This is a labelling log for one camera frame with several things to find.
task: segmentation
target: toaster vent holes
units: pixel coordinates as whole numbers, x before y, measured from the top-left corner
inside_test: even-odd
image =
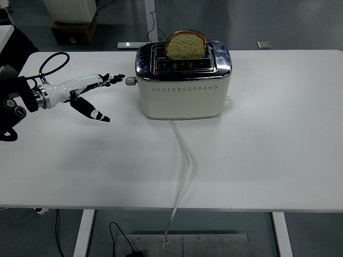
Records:
[[[151,88],[151,91],[157,91],[157,92],[186,92],[186,91],[201,91],[201,90],[211,90],[211,89],[218,89],[218,86],[208,86],[208,87],[153,87]]]

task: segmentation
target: bread crust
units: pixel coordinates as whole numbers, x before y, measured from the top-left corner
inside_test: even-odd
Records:
[[[184,29],[184,30],[181,30],[181,31],[175,31],[174,33],[171,33],[168,36],[167,44],[166,44],[166,56],[167,57],[168,57],[169,43],[173,40],[173,38],[175,36],[182,35],[182,34],[196,35],[197,37],[201,38],[203,40],[203,51],[204,51],[204,55],[205,55],[205,53],[206,53],[206,36],[202,32],[196,31],[194,29]]]
[[[175,31],[173,33],[171,33],[169,36],[168,36],[168,39],[167,39],[167,46],[168,46],[168,43],[170,42],[170,40],[177,36],[177,35],[180,35],[180,34],[193,34],[193,35],[197,35],[199,36],[203,41],[204,41],[204,44],[206,43],[206,36],[204,33],[200,32],[200,31],[196,31],[194,29],[183,29],[181,31]]]

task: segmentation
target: toaster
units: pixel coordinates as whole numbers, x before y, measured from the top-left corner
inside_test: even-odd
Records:
[[[166,43],[148,43],[136,55],[136,76],[141,106],[153,119],[201,119],[220,114],[232,72],[229,51],[221,42],[206,41],[201,59],[171,60]]]

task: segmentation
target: black cable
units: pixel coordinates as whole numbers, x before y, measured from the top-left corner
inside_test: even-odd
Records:
[[[167,37],[166,37],[165,33],[164,33],[162,30],[160,30],[159,28],[158,28],[157,30],[159,30],[160,32],[162,32],[163,36],[165,36],[165,38],[166,38],[166,41],[167,41],[168,39],[167,39]]]
[[[148,33],[146,34],[146,37],[149,39],[150,42],[152,42],[152,41],[151,41],[151,39],[149,38],[149,34],[150,34],[151,31],[153,31],[153,30],[155,29],[155,22],[156,22],[156,20],[155,20],[155,18],[154,18],[154,13],[156,13],[156,0],[155,0],[154,2],[155,2],[154,11],[153,11],[153,12],[150,12],[150,13],[151,13],[151,17],[152,17],[152,19],[153,19],[154,22],[153,22],[153,25],[152,25],[152,29],[151,29],[150,31],[148,31]],[[159,30],[160,32],[162,32],[162,34],[165,36],[166,41],[167,41],[167,37],[166,37],[165,33],[164,33],[162,30],[160,30],[159,28],[157,28],[157,30]],[[158,37],[157,39],[158,39],[159,42],[162,41],[162,37]]]
[[[97,8],[97,11],[99,11],[100,9],[102,8],[105,8],[107,5],[109,4],[113,4],[116,0],[113,0],[112,2],[108,3],[108,4],[105,4],[103,7],[100,7],[100,8]]]
[[[56,221],[55,221],[55,237],[56,237],[56,242],[57,242],[57,247],[59,250],[59,253],[61,254],[62,257],[64,257],[62,250],[61,250],[61,246],[59,245],[59,241],[58,241],[58,236],[57,236],[57,220],[58,220],[58,213],[59,213],[59,209],[56,210]]]
[[[132,249],[132,253],[134,253],[135,251],[134,251],[134,249],[133,249],[133,247],[132,247],[130,241],[128,240],[128,238],[127,238],[126,235],[124,234],[123,230],[119,227],[119,225],[118,225],[117,223],[115,223],[114,221],[111,221],[111,222],[109,223],[109,231],[111,232],[111,237],[112,237],[112,242],[113,242],[113,257],[115,256],[114,250],[115,250],[116,244],[115,244],[115,242],[114,242],[114,238],[113,238],[113,234],[112,234],[112,229],[111,229],[111,225],[112,225],[112,224],[115,224],[115,225],[117,226],[117,228],[119,228],[119,230],[120,230],[120,232],[122,233],[122,235],[123,235],[123,236],[125,237],[125,239],[129,242],[129,244],[130,244],[130,246],[131,246],[131,249]]]
[[[61,64],[59,67],[53,69],[52,71],[49,71],[47,73],[42,73],[42,70],[44,68],[44,66],[52,59],[54,58],[55,56],[57,55],[65,55],[66,56],[66,60],[64,61],[63,64]],[[42,77],[45,77],[47,75],[50,75],[50,74],[53,74],[54,72],[62,69],[64,66],[66,66],[66,64],[69,62],[70,60],[70,56],[66,53],[66,52],[56,52],[54,53],[53,55],[49,56],[45,61],[44,63],[41,65],[41,67],[39,68],[39,75],[36,75],[36,76],[31,76],[31,77],[27,77],[26,80],[29,80],[29,79],[36,79],[36,78],[42,78]]]
[[[150,12],[151,13],[151,17],[152,19],[154,20],[154,23],[152,25],[152,29],[150,31],[148,31],[148,33],[146,34],[146,37],[149,39],[150,42],[152,42],[149,38],[149,34],[151,31],[153,31],[155,29],[155,18],[154,18],[154,13],[156,12],[156,0],[154,1],[155,2],[155,10],[153,12]]]

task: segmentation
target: table leg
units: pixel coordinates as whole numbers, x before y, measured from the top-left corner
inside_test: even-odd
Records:
[[[158,42],[157,37],[157,20],[155,11],[155,0],[144,0],[147,33],[152,42]],[[138,49],[148,42],[118,42],[118,49]]]
[[[272,213],[280,257],[293,257],[284,213]]]
[[[95,210],[87,209],[82,214],[79,233],[77,235],[74,257],[86,257],[90,240]]]

